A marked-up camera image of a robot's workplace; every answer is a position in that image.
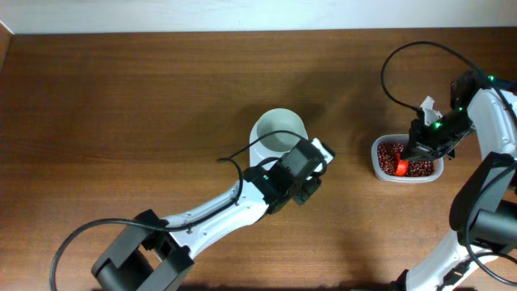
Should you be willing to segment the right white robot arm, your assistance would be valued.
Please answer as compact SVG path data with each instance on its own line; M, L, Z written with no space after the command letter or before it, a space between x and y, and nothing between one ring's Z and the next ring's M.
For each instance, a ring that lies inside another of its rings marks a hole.
M481 164L452 202L446 237L393 282L395 290L453 290L478 269L516 285L486 267L495 259L508 259L516 248L516 204L503 198L516 187L516 85L467 71L452 81L450 104L445 116L421 108L401 158L452 158L456 146L476 133Z

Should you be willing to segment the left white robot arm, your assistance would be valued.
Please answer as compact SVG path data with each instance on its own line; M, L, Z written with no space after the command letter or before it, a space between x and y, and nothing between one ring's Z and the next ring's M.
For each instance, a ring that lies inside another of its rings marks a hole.
M247 168L225 193L190 211L135 216L91 268L104 290L176 290L195 257L227 234L280 211L290 200L304 204L319 188L323 167L335 153L318 139L299 141L266 168Z

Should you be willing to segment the red plastic scoop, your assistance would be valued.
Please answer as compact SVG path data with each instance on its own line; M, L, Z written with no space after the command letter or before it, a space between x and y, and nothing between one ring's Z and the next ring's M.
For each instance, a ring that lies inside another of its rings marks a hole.
M395 176L405 176L409 168L409 162L402 159L401 154L399 152L395 153L395 157L397 158L397 168L395 170Z

